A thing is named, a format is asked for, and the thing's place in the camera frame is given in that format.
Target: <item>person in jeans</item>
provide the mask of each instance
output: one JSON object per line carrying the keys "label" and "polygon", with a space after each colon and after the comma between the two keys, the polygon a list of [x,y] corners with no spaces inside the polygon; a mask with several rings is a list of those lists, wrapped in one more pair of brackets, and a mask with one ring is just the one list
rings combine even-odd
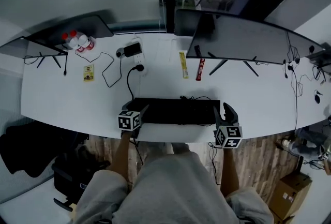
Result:
{"label": "person in jeans", "polygon": [[328,160],[323,159],[326,150],[330,148],[331,138],[325,134],[310,131],[308,128],[297,129],[295,131],[295,135],[298,138],[305,139],[313,143],[315,147],[308,147],[289,139],[283,139],[282,145],[287,147],[293,154],[303,156],[303,158],[308,162],[322,161],[326,174],[331,175],[331,163],[329,162],[331,158]]}
{"label": "person in jeans", "polygon": [[76,207],[75,224],[273,223],[253,188],[239,188],[232,150],[224,150],[219,187],[185,143],[174,154],[151,147],[128,193],[128,149],[124,132],[110,171],[94,174]]}

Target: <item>wooden floor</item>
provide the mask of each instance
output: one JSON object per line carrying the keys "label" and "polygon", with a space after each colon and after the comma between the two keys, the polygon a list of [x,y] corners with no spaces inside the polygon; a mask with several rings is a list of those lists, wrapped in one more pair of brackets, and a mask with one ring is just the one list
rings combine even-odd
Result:
{"label": "wooden floor", "polygon": [[[289,135],[282,133],[255,139],[243,140],[238,149],[234,149],[234,159],[241,187],[252,186],[261,198],[268,203],[277,181],[295,170],[298,158],[285,151],[276,148],[275,143]],[[87,149],[96,155],[99,161],[112,162],[119,144],[118,139],[103,138],[90,135],[85,144]],[[207,143],[189,143],[190,150],[196,152],[207,171],[214,177],[213,165],[209,156],[213,149]],[[168,153],[172,152],[171,145],[166,144]],[[139,144],[139,152],[144,159],[147,155],[147,147],[144,142]],[[223,150],[218,149],[214,153],[217,182],[220,183],[223,166]],[[133,144],[129,149],[129,181],[132,185],[140,170],[141,162]]]}

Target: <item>keyboard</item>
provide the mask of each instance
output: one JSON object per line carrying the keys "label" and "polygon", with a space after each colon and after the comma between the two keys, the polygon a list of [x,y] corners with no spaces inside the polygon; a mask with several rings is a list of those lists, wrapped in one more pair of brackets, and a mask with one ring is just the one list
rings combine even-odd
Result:
{"label": "keyboard", "polygon": [[220,100],[135,98],[127,105],[129,111],[140,112],[144,123],[210,125],[215,124],[214,106],[220,112]]}

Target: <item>white desk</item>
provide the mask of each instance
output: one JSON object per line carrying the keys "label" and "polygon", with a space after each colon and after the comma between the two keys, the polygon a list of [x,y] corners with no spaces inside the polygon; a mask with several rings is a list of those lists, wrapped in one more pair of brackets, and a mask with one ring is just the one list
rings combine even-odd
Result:
{"label": "white desk", "polygon": [[[255,138],[293,130],[295,127],[295,96],[289,78],[284,77],[284,67],[280,65],[250,65],[260,75],[256,75],[240,61],[228,61],[212,76],[209,72],[219,60],[207,59],[202,81],[196,81],[198,59],[187,59],[189,79],[183,79],[180,65],[180,50],[187,50],[190,38],[171,34],[140,34],[145,54],[148,74],[140,76],[137,71],[130,75],[130,86],[136,97],[178,98],[208,96],[226,102],[238,113],[244,138]],[[133,35],[117,35],[97,40],[97,50],[89,58],[98,56],[101,50],[115,58],[118,48],[124,47]],[[62,67],[64,57],[59,59]],[[35,120],[93,135],[119,138],[117,115],[122,105],[131,99],[126,85],[126,75],[134,66],[133,58],[123,58],[122,79],[108,88],[101,72],[110,63],[107,55],[101,55],[93,62],[95,81],[83,82],[83,66],[87,61],[69,51],[67,76],[63,68],[51,58],[46,58],[37,69],[37,64],[25,65],[22,86],[22,115]],[[298,80],[307,74],[312,78],[312,65],[302,58],[297,66]],[[119,59],[105,72],[108,83],[119,77]],[[298,98],[297,128],[326,119],[330,114],[331,83],[320,85],[319,81],[302,78],[303,96]],[[314,90],[318,89],[321,103],[314,100]],[[209,142],[214,141],[215,126],[144,124],[139,140],[159,142]]]}

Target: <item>monitor stand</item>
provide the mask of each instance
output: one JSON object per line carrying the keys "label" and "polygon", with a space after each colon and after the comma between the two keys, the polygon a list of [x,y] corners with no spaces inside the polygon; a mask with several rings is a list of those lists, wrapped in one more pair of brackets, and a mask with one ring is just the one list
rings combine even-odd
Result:
{"label": "monitor stand", "polygon": [[[222,67],[223,65],[224,65],[224,63],[225,62],[227,62],[228,61],[228,59],[223,59],[210,73],[209,73],[209,76],[210,75],[212,75],[216,70],[218,70],[220,67]],[[254,74],[256,75],[256,76],[259,76],[257,73],[256,73],[256,71],[247,63],[247,61],[243,61],[245,64],[246,64],[246,66],[247,67],[249,67],[250,68],[250,70],[251,71],[253,71],[254,72]]]}

